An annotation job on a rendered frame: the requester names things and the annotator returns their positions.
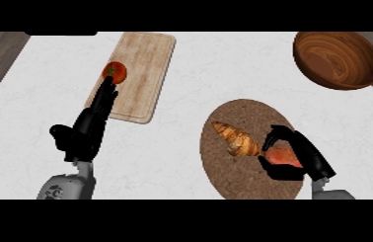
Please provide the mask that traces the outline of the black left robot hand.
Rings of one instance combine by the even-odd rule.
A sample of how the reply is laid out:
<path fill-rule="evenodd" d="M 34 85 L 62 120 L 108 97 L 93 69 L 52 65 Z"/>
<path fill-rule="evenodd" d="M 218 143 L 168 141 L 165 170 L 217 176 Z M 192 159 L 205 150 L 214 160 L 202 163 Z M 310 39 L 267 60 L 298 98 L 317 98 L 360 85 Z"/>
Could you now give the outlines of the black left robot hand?
<path fill-rule="evenodd" d="M 95 159 L 117 96 L 114 78 L 106 77 L 90 107 L 81 111 L 74 125 L 52 126 L 50 134 L 56 140 L 58 150 L 65 153 L 65 162 L 90 162 Z"/>

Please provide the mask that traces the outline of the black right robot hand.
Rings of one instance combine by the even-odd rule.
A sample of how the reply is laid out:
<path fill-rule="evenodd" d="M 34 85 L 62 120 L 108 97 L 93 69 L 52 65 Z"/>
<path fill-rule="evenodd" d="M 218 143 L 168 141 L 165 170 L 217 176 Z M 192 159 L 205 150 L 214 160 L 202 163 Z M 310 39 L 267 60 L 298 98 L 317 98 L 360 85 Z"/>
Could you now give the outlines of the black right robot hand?
<path fill-rule="evenodd" d="M 266 159 L 266 151 L 271 147 L 291 147 L 301 161 L 302 168 L 271 164 Z M 330 179 L 336 175 L 311 141 L 297 130 L 291 130 L 285 125 L 271 125 L 258 160 L 273 180 L 301 181 L 304 175 L 310 175 L 311 179 L 317 181 L 323 178 Z"/>

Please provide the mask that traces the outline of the orange sweet potato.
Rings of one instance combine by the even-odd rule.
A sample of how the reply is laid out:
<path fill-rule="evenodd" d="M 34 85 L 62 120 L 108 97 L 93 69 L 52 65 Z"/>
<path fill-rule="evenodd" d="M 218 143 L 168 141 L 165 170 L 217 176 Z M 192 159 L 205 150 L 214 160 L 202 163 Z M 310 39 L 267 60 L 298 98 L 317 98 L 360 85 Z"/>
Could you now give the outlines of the orange sweet potato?
<path fill-rule="evenodd" d="M 266 151 L 266 159 L 271 164 L 302 168 L 301 161 L 291 147 L 271 147 Z"/>

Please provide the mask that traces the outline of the round brown cork placemat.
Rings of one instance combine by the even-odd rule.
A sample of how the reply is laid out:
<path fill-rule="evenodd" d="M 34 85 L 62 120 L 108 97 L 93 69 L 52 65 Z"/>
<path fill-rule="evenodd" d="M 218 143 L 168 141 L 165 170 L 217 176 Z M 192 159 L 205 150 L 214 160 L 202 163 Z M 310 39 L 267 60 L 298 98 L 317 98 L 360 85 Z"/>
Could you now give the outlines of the round brown cork placemat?
<path fill-rule="evenodd" d="M 229 200 L 294 200 L 304 181 L 276 181 L 255 156 L 233 157 L 213 123 L 220 121 L 243 129 L 263 145 L 271 125 L 294 129 L 286 117 L 267 104 L 239 99 L 224 103 L 211 113 L 201 133 L 199 153 L 210 183 Z"/>

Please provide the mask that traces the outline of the brown wooden bowl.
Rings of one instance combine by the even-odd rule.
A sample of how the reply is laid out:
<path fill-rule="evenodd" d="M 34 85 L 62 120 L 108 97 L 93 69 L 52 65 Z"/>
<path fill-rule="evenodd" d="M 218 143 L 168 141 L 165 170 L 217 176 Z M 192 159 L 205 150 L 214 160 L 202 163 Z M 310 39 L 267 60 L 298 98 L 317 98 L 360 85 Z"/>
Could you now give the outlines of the brown wooden bowl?
<path fill-rule="evenodd" d="M 356 32 L 298 32 L 294 59 L 325 88 L 357 90 L 373 85 L 373 44 Z"/>

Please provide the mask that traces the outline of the golden brown croissant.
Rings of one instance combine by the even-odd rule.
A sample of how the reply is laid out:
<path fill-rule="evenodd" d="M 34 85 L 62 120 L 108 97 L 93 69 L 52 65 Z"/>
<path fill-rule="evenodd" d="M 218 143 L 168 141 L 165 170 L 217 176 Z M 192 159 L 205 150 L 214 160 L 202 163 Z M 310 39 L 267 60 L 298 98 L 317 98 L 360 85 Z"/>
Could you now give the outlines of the golden brown croissant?
<path fill-rule="evenodd" d="M 227 143 L 227 153 L 232 156 L 258 156 L 261 147 L 252 136 L 238 127 L 214 121 L 213 128 Z"/>

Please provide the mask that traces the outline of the red tomato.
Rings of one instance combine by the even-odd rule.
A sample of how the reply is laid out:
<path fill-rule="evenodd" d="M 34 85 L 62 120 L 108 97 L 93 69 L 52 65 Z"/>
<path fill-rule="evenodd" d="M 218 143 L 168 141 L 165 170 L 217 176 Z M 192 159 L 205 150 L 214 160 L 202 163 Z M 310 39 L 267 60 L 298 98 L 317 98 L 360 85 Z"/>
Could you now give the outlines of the red tomato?
<path fill-rule="evenodd" d="M 102 70 L 102 77 L 111 77 L 112 83 L 121 84 L 127 78 L 126 65 L 118 61 L 109 62 Z"/>

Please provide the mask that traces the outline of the pale wooden cutting board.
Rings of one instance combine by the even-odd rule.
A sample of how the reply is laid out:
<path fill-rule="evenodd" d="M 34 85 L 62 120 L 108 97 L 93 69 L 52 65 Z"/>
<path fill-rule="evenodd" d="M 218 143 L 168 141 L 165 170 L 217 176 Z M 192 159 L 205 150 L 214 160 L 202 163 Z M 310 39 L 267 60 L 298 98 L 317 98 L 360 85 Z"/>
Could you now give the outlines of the pale wooden cutting board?
<path fill-rule="evenodd" d="M 127 68 L 127 78 L 117 85 L 118 97 L 109 117 L 148 123 L 162 90 L 177 39 L 156 33 L 126 32 L 112 51 L 109 62 Z"/>

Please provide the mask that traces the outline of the grey brown wooden panel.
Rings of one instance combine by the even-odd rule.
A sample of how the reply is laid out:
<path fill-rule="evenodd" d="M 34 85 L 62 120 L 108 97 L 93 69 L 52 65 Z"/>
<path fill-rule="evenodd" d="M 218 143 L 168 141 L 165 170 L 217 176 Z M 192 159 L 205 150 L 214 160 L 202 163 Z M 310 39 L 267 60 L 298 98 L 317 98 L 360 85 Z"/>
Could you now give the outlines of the grey brown wooden panel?
<path fill-rule="evenodd" d="M 25 32 L 0 32 L 0 81 L 12 67 L 31 36 Z"/>

